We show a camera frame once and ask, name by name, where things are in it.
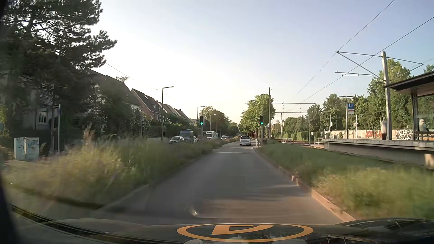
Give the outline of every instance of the tall grass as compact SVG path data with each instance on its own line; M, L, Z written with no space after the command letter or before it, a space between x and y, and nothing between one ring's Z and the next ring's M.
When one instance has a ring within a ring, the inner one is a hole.
M260 151L359 218L434 218L434 175L418 166L296 145Z
M53 157L46 165L10 169L4 177L10 187L18 185L75 201L107 204L228 142L169 145L121 140L87 144Z

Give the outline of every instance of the hood emblem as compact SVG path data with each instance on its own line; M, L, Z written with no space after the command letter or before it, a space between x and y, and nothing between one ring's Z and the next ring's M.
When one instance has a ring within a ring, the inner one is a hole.
M268 242L309 235L313 229L298 224L197 224L181 227L177 232L207 241Z

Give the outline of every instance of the roof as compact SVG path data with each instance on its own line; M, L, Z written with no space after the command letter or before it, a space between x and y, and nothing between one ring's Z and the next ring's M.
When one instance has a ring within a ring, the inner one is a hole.
M178 117L182 117L174 108L172 108L172 106L170 106L170 105L168 105L168 104L165 104L169 109L170 109L170 111L174 114L174 115L176 115L176 116L178 116Z
M94 70L89 69L92 80L98 84L100 93L104 95L118 96L126 103L140 105L140 102L134 97L130 89L120 80L110 76L105 76Z
M181 113L181 115L182 115L182 117L184 117L184 119L189 119L188 116L183 111L181 111L180 109L178 109L178 112Z
M176 114L174 114L174 113L170 110L170 108L168 107L167 104L165 104L165 103L161 103L161 102L158 102L158 104L159 104L160 106L163 106L163 109L165 110L165 112L166 112L167 114L173 114L173 115L177 116Z
M161 107L158 105L157 101L153 97L148 96L148 95L144 94L143 92L138 91L138 90L136 90L134 88L131 89L131 91L135 92L139 96L139 98L149 108L149 110L151 110L152 112L161 114L162 109L161 109Z
M179 110L179 109L175 109L175 110L178 112L178 114L180 115L181 118L188 119L188 118L186 118L185 114L181 110Z
M434 94L434 71L384 86L403 94L426 96Z

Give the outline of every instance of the street sign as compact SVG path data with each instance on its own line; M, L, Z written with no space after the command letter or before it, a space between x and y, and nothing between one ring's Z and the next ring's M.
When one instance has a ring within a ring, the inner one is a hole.
M347 103L348 114L354 114L354 103Z

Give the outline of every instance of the road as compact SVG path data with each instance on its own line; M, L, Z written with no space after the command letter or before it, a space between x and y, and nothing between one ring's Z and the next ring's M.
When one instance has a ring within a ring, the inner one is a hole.
M138 224L342 222L251 146L229 143L129 199L109 218Z

